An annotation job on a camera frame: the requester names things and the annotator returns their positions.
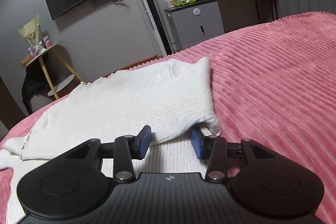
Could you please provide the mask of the white knit garment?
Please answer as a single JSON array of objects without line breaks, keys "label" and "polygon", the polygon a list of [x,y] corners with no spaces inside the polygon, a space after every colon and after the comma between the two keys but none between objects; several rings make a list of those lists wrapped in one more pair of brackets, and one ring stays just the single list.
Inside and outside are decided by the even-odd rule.
[{"label": "white knit garment", "polygon": [[24,217],[16,188],[26,173],[88,139],[113,142],[145,125],[152,139],[145,159],[133,163],[136,173],[205,174],[207,163],[197,159],[189,137],[196,124],[206,135],[221,131],[206,57],[194,64],[171,59],[79,85],[18,123],[1,144],[1,171],[14,171],[1,179],[1,223]]}]

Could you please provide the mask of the round side table yellow legs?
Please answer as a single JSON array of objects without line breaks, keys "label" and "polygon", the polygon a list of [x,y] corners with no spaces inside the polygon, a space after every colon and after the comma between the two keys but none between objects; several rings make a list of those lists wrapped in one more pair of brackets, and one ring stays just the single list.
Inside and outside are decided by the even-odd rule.
[{"label": "round side table yellow legs", "polygon": [[59,42],[52,44],[38,55],[31,57],[27,55],[21,61],[21,67],[28,68],[33,63],[38,62],[50,87],[50,96],[55,100],[59,99],[59,94],[63,88],[74,79],[79,83],[84,83],[84,79],[72,68],[70,57],[67,56],[66,49]]}]

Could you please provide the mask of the grey drawer cabinet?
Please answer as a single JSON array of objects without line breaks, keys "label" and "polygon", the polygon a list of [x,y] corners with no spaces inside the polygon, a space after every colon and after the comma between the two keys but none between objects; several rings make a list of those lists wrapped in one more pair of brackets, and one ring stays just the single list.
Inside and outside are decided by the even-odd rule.
[{"label": "grey drawer cabinet", "polygon": [[217,0],[197,1],[190,5],[165,9],[174,51],[193,47],[224,34]]}]

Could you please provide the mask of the black garment on table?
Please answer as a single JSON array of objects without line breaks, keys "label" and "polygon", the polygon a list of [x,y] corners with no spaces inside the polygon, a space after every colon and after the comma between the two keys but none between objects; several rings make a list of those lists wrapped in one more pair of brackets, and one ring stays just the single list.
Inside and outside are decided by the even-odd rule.
[{"label": "black garment on table", "polygon": [[45,93],[49,90],[50,86],[40,63],[38,61],[32,62],[26,68],[26,76],[21,89],[22,102],[28,114],[33,113],[30,104],[30,100],[33,96]]}]

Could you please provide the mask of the green leaf tray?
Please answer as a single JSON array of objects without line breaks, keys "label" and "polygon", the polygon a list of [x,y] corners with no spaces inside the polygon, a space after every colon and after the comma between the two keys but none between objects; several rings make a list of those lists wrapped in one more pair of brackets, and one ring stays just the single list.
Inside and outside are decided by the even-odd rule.
[{"label": "green leaf tray", "polygon": [[176,2],[174,4],[174,7],[181,7],[181,6],[185,6],[185,5],[190,5],[192,3],[195,3],[197,0],[183,0],[183,1],[179,1]]}]

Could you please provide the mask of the cream flower bouquet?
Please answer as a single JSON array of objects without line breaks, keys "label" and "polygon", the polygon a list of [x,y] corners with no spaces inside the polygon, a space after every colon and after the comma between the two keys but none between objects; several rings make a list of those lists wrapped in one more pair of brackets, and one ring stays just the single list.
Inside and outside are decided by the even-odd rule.
[{"label": "cream flower bouquet", "polygon": [[38,14],[18,30],[18,33],[28,42],[29,46],[33,48],[37,55],[45,50]]}]

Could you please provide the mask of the white tower air conditioner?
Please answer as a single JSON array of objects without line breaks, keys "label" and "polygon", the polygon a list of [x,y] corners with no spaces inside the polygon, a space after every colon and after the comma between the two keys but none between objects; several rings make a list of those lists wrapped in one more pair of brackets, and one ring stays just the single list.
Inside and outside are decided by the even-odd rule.
[{"label": "white tower air conditioner", "polygon": [[171,55],[173,52],[155,0],[137,0],[137,3],[157,55]]}]

